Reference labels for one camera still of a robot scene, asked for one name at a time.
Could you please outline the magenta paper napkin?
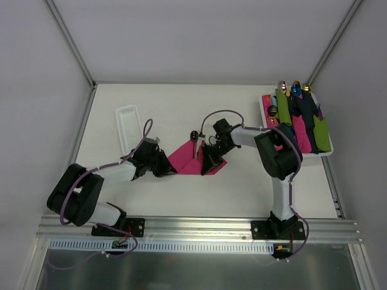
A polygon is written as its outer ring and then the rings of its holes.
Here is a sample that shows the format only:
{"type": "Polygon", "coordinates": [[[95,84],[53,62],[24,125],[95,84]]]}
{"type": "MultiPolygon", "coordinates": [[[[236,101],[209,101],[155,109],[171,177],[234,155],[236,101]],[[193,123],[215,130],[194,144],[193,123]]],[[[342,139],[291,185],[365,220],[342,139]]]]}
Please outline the magenta paper napkin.
{"type": "Polygon", "coordinates": [[[203,162],[202,150],[199,152],[199,159],[194,159],[193,143],[191,140],[185,142],[169,155],[168,159],[179,175],[201,175],[203,162]]]}

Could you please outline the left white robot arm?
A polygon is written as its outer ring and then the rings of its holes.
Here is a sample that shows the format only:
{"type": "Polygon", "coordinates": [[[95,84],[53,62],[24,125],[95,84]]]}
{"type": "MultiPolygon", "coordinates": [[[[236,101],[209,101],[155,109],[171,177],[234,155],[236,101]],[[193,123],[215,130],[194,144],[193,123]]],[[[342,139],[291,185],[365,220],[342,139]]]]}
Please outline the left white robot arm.
{"type": "Polygon", "coordinates": [[[99,196],[104,189],[135,181],[147,172],[157,178],[177,174],[158,141],[150,138],[142,139],[115,163],[93,169],[71,164],[49,195],[47,207],[60,216],[64,225],[104,225],[112,235],[119,236],[126,229],[126,212],[111,203],[100,202],[99,196]]]}

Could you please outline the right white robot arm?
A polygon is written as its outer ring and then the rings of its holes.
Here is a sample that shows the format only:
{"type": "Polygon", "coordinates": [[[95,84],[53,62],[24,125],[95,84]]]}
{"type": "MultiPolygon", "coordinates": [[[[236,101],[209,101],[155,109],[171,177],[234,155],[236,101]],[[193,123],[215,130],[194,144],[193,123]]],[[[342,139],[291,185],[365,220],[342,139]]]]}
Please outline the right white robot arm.
{"type": "Polygon", "coordinates": [[[254,147],[273,184],[273,208],[269,217],[272,235],[284,239],[291,234],[298,217],[293,209],[292,183],[301,169],[302,153],[285,127],[232,126],[224,118],[213,125],[216,142],[201,146],[203,163],[201,175],[223,164],[223,156],[234,148],[254,147]]]}

